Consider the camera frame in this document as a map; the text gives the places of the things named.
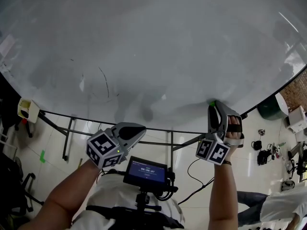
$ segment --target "blue jeans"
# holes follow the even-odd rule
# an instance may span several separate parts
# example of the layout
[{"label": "blue jeans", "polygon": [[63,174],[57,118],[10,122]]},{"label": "blue jeans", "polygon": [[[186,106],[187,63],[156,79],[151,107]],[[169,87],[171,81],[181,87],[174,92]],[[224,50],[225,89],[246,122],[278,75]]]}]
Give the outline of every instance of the blue jeans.
[{"label": "blue jeans", "polygon": [[238,202],[249,208],[238,214],[239,227],[253,225],[260,222],[262,205],[267,198],[266,194],[237,191]]}]

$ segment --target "display screen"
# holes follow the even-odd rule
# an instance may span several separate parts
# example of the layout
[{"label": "display screen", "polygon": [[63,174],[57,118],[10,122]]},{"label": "display screen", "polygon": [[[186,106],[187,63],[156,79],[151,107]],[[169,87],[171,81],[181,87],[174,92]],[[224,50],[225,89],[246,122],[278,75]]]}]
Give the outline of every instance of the display screen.
[{"label": "display screen", "polygon": [[143,179],[165,182],[165,169],[150,164],[132,161],[129,175]]}]

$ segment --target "white t-shirt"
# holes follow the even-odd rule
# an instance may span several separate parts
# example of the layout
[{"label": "white t-shirt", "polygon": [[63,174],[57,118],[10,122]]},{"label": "white t-shirt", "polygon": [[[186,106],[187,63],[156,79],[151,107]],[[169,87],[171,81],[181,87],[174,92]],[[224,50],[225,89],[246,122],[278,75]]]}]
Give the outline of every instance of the white t-shirt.
[{"label": "white t-shirt", "polygon": [[307,214],[307,187],[294,188],[281,193],[272,193],[262,206],[261,222],[291,221],[294,213],[300,220]]},{"label": "white t-shirt", "polygon": [[[136,209],[135,200],[140,193],[139,188],[123,183],[123,176],[118,174],[106,174],[99,180],[94,194],[89,198],[87,205],[102,206],[107,208],[127,207]],[[161,213],[176,219],[184,226],[184,217],[177,202],[173,199],[158,201],[152,193],[149,205],[159,205],[162,207]],[[106,219],[95,211],[85,210],[74,221],[72,230],[107,230],[113,224],[114,219]]]}]

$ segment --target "black wrist strap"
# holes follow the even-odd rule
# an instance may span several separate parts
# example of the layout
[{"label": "black wrist strap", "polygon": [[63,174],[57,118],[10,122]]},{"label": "black wrist strap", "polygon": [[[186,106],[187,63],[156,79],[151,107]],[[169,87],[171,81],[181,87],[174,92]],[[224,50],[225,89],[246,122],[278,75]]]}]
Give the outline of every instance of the black wrist strap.
[{"label": "black wrist strap", "polygon": [[222,164],[229,164],[231,166],[231,162],[224,160]]}]

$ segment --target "black harness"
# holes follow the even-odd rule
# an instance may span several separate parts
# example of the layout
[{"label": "black harness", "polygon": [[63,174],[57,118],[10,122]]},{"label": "black harness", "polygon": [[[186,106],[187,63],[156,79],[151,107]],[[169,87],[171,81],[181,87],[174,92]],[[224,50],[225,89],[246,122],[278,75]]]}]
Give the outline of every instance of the black harness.
[{"label": "black harness", "polygon": [[163,227],[184,229],[177,220],[160,212],[139,212],[125,207],[101,206],[87,206],[86,210],[95,211],[106,219],[115,219],[110,230],[163,230]]}]

